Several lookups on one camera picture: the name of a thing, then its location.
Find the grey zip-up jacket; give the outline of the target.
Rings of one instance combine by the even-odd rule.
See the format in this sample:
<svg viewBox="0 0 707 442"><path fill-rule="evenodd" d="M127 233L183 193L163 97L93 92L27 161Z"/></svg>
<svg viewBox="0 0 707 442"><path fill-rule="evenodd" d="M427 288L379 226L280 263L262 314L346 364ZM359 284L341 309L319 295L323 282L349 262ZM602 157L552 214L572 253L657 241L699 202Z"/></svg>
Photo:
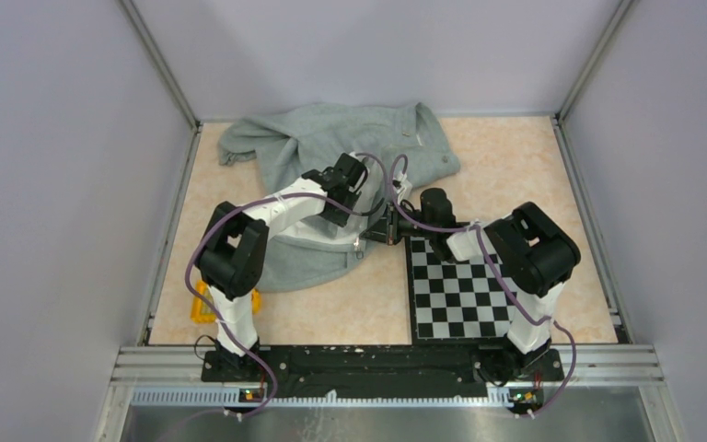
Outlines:
<svg viewBox="0 0 707 442"><path fill-rule="evenodd" d="M223 166L257 160L264 190L278 192L312 169L333 166L342 154L367 152L386 167L408 158L407 179L423 187L460 170L444 129L422 103L400 108L313 104L286 113L250 116L231 124L218 141ZM268 242L261 292L291 292L338 279L373 251L358 240L377 214L350 217L338 227L311 216Z"/></svg>

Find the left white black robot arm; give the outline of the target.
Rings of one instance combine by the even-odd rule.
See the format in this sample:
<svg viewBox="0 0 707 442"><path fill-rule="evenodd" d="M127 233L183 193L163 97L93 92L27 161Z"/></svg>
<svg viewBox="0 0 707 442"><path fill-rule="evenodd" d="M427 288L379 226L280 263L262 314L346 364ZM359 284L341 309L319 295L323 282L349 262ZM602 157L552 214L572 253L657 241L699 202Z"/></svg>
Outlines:
<svg viewBox="0 0 707 442"><path fill-rule="evenodd" d="M220 203L191 256L200 272L216 316L216 351L224 370L236 380L252 378L258 369L255 349L259 337L253 322L252 291L261 279L269 241L311 216L345 227L364 186L367 165L341 154L324 170L312 169L290 185L259 201L236 206Z"/></svg>

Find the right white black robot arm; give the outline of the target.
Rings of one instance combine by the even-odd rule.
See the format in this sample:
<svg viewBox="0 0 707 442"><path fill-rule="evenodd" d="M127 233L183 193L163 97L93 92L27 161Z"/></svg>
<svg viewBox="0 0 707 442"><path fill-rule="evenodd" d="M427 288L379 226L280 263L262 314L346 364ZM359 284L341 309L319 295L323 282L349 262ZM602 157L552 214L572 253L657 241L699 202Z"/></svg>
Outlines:
<svg viewBox="0 0 707 442"><path fill-rule="evenodd" d="M502 387L539 369L541 357L551 348L559 295L581 253L536 204L521 204L489 225L463 223L457 220L446 192L430 188L421 193L418 207L406 200L388 204L364 237L387 245L423 238L441 262L484 260L505 297L514 303L516 316L504 345L478 368L478 375Z"/></svg>

